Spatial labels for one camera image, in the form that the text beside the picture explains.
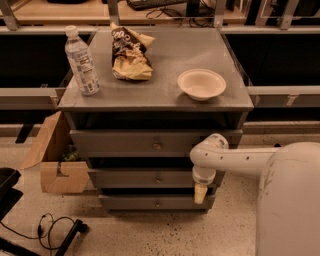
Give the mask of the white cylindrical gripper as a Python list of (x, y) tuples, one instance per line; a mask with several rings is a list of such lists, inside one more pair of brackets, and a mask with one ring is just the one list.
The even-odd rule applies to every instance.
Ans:
[(211, 168), (194, 166), (192, 177), (196, 182), (194, 186), (194, 202), (202, 204), (207, 193), (207, 186), (210, 185), (216, 176), (216, 171)]

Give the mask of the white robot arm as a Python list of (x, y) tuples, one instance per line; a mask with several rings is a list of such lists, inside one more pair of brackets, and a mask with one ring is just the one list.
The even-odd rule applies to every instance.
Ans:
[(320, 143), (231, 149), (214, 133), (190, 160), (197, 204), (218, 171), (259, 179), (256, 256), (320, 256)]

